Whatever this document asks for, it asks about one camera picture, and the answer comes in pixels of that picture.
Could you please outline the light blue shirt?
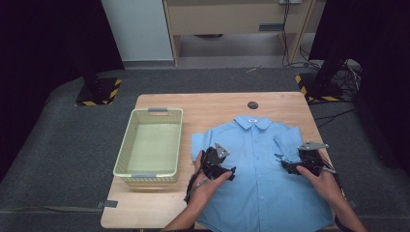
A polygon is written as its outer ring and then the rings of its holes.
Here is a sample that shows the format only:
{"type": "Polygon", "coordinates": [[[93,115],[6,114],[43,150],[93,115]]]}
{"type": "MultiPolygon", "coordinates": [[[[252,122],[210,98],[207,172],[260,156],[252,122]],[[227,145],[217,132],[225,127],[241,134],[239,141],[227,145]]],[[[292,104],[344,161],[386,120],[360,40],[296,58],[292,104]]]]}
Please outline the light blue shirt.
{"type": "Polygon", "coordinates": [[[191,155],[219,143],[236,168],[198,222],[213,232],[317,232],[333,223],[333,213],[312,184],[281,166],[300,160],[300,130],[269,118],[237,116],[191,136],[191,155]]]}

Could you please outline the person's left hand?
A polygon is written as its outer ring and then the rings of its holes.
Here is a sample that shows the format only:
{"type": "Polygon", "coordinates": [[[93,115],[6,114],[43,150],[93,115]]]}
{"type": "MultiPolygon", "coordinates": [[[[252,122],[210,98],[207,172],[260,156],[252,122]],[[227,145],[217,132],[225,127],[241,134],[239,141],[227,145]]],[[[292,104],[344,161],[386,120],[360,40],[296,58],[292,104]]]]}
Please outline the person's left hand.
{"type": "Polygon", "coordinates": [[[202,172],[201,168],[202,152],[198,153],[198,156],[194,162],[194,182],[192,184],[192,192],[190,194],[190,202],[198,202],[207,205],[213,197],[216,190],[227,181],[227,177],[232,174],[228,171],[220,175],[217,179],[210,180],[202,172]]]}

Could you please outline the pale green plastic basket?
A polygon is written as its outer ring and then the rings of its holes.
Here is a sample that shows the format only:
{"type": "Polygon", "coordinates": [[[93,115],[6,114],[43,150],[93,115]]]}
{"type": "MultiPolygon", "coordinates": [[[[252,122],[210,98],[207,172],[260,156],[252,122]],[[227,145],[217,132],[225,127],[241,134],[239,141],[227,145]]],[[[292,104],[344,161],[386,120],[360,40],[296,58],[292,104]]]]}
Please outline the pale green plastic basket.
{"type": "Polygon", "coordinates": [[[131,187],[163,187],[176,183],[182,127],[181,108],[134,109],[113,175],[131,187]]]}

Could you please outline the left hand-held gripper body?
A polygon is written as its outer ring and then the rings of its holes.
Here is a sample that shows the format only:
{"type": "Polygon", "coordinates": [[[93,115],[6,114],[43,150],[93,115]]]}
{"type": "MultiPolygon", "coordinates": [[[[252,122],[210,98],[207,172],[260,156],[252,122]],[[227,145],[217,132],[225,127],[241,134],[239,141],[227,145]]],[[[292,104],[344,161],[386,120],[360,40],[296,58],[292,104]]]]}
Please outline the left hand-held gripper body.
{"type": "Polygon", "coordinates": [[[217,179],[220,175],[228,172],[221,164],[230,153],[224,149],[218,142],[214,147],[209,147],[202,152],[201,167],[208,179],[217,179]]]}

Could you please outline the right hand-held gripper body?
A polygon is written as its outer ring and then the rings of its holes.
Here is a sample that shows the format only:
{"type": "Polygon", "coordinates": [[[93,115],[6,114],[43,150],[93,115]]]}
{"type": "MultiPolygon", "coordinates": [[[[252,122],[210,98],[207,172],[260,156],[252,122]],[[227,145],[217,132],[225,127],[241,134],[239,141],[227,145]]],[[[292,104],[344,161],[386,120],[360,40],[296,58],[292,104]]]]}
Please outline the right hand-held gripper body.
{"type": "Polygon", "coordinates": [[[315,176],[319,176],[325,163],[319,154],[320,149],[328,148],[328,144],[307,141],[298,147],[301,166],[315,176]]]}

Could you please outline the beige wooden desk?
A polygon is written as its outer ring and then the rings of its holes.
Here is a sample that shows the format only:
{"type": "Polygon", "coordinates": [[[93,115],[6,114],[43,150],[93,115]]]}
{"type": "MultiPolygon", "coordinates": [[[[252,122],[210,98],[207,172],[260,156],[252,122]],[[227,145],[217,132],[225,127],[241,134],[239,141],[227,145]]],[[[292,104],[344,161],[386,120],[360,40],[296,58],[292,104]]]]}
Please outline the beige wooden desk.
{"type": "Polygon", "coordinates": [[[280,33],[289,63],[304,34],[316,31],[327,0],[280,4],[278,0],[162,0],[171,49],[179,61],[187,35],[280,33]]]}

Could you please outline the white cabinet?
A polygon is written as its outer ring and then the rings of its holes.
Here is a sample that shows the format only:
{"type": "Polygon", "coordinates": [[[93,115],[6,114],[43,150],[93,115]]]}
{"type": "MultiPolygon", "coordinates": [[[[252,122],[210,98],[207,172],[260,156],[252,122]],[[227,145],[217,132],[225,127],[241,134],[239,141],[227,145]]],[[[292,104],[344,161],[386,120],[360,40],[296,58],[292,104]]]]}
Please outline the white cabinet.
{"type": "Polygon", "coordinates": [[[172,61],[162,0],[102,0],[123,62],[172,61]]]}

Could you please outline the black stand with striped base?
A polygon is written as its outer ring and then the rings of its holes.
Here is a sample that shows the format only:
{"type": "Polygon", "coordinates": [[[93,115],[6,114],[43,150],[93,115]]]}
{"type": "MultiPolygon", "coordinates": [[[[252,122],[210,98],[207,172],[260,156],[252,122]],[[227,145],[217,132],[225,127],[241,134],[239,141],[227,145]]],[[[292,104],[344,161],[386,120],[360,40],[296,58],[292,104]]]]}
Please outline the black stand with striped base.
{"type": "Polygon", "coordinates": [[[122,80],[119,78],[100,79],[74,34],[69,34],[67,47],[76,69],[84,80],[83,87],[76,97],[76,104],[86,106],[111,104],[117,95],[122,80]]]}
{"type": "Polygon", "coordinates": [[[344,100],[341,87],[333,78],[322,70],[322,67],[309,61],[308,52],[299,48],[306,67],[313,68],[312,72],[302,72],[295,76],[300,92],[307,103],[314,102],[341,102],[344,100]]]}

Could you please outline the person's right hand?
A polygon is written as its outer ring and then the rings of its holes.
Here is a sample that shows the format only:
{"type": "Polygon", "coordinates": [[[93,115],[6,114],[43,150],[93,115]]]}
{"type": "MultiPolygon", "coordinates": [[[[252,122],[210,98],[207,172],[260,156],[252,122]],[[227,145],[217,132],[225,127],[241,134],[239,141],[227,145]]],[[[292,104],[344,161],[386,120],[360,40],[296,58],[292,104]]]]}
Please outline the person's right hand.
{"type": "Polygon", "coordinates": [[[298,165],[297,170],[307,178],[316,191],[331,205],[335,210],[345,201],[334,175],[329,171],[321,171],[318,176],[312,174],[305,167],[298,165]]]}

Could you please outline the black curtain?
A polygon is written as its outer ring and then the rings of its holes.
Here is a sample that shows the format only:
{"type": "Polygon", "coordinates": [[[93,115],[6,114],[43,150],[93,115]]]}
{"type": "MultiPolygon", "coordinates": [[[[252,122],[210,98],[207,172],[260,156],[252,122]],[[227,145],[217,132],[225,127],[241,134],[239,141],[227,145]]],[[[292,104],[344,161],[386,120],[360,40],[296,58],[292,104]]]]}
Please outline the black curtain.
{"type": "Polygon", "coordinates": [[[103,0],[0,0],[0,181],[58,86],[124,68],[103,0]]]}
{"type": "Polygon", "coordinates": [[[410,0],[327,0],[311,54],[333,77],[362,67],[355,103],[379,156],[410,176],[410,0]]]}

